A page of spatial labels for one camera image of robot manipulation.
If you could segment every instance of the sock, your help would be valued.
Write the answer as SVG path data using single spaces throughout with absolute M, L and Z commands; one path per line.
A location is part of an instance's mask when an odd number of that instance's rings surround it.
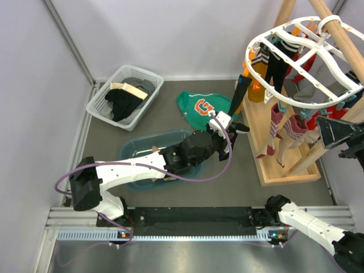
M 291 147 L 298 147 L 304 141 L 304 135 L 308 128 L 305 121 L 300 119 L 300 115 L 295 114 L 291 116 L 283 128 L 277 132 L 279 141 L 279 150 L 277 153 L 277 162 L 284 168 L 284 160 L 286 153 Z
M 283 118 L 283 113 L 279 111 L 278 104 L 273 105 L 271 110 L 270 133 L 268 135 L 266 144 L 258 152 L 257 158 L 262 158 L 265 155 L 270 155 L 270 156 L 274 155 L 275 152 L 274 139 L 277 135 L 278 126 L 282 118 Z

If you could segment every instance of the wooden drying rack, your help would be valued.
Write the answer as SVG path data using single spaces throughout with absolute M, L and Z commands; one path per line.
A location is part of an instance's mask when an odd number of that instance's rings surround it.
M 324 0 L 309 1 L 321 20 L 332 15 Z M 295 3 L 296 0 L 283 0 L 274 27 L 288 22 Z M 364 69 L 361 69 L 364 68 L 364 59 L 345 30 L 336 20 L 328 22 L 325 27 L 346 57 L 360 82 L 364 82 Z M 284 88 L 282 89 L 282 94 L 287 95 Z M 264 102 L 255 103 L 249 101 L 247 96 L 242 102 L 241 113 L 246 125 L 250 127 L 248 136 L 254 156 L 257 155 L 259 149 L 264 145 L 269 134 L 271 107 L 276 102 L 277 99 L 274 97 L 267 105 Z M 293 108 L 290 106 L 280 126 L 293 113 Z M 351 122 L 363 121 L 364 98 L 361 98 L 342 119 Z M 276 147 L 278 147 L 278 140 L 275 139 L 275 141 Z M 321 175 L 315 162 L 327 151 L 323 147 L 321 140 L 311 148 L 304 143 L 298 148 L 288 150 L 285 160 L 286 166 L 284 168 L 278 165 L 275 156 L 265 156 L 261 159 L 255 159 L 260 183 L 262 186 L 271 186 L 316 181 Z

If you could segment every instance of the wooden pole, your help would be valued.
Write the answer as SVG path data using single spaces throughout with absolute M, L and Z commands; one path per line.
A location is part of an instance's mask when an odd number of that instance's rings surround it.
M 325 17 L 332 15 L 331 11 L 325 4 L 324 0 L 309 0 L 317 14 L 323 20 Z M 337 20 L 328 22 L 325 27 L 328 29 L 332 38 L 335 40 L 340 51 L 348 60 L 351 68 L 358 76 L 360 82 L 364 82 L 364 59 L 356 48 L 354 43 L 350 40 L 345 30 L 341 27 Z
M 279 9 L 277 19 L 275 20 L 274 27 L 281 24 L 287 23 L 291 17 L 293 7 L 295 6 L 296 0 L 283 0 L 282 5 Z
M 316 10 L 319 17 L 324 19 L 325 17 L 332 15 L 331 11 L 323 0 L 309 0 L 313 8 Z M 328 22 L 325 27 L 335 40 L 342 54 L 346 57 L 351 68 L 358 76 L 361 83 L 364 82 L 364 59 L 359 50 L 350 40 L 345 30 L 341 27 L 340 23 L 336 20 Z M 350 122 L 362 122 L 364 121 L 364 98 L 361 98 L 343 117 L 343 120 Z M 285 174 L 285 176 L 297 175 L 308 168 L 313 162 L 319 159 L 326 150 L 322 146 L 322 141 L 319 140 L 309 152 L 303 156 L 295 165 L 293 165 Z

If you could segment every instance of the gray floor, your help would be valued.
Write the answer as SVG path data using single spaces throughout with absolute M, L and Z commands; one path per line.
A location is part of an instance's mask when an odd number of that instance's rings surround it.
M 132 138 L 168 131 L 191 129 L 182 118 L 176 104 L 183 91 L 193 93 L 220 93 L 232 98 L 234 81 L 169 81 L 162 86 L 159 96 L 151 105 L 134 131 L 127 132 L 92 118 L 85 156 L 95 160 L 118 160 L 121 145 Z M 207 183 L 171 185 L 144 192 L 133 192 L 126 185 L 111 190 L 123 196 L 129 206 L 262 206 L 272 195 L 284 195 L 298 205 L 333 205 L 324 179 L 312 183 L 261 187 L 247 136 L 239 136 L 235 144 L 233 161 L 227 173 Z M 207 162 L 201 177 L 209 177 L 224 167 L 218 156 Z

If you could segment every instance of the metal corner post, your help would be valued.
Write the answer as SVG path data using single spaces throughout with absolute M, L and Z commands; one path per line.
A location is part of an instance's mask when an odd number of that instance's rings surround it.
M 85 64 L 85 61 L 83 60 L 83 58 L 81 57 L 80 52 L 78 51 L 75 43 L 72 40 L 72 37 L 70 36 L 70 34 L 68 33 L 66 27 L 64 26 L 56 8 L 54 7 L 52 0 L 41 0 L 42 3 L 44 4 L 45 8 L 47 9 L 49 15 L 51 16 L 52 20 L 54 21 L 56 27 L 59 30 L 60 35 L 62 36 L 63 40 L 65 41 L 68 49 L 70 50 L 72 56 L 74 57 L 77 65 L 80 67 L 81 71 L 83 72 L 83 74 L 85 75 L 87 81 L 91 84 L 94 85 L 95 81 L 87 67 L 87 65 Z

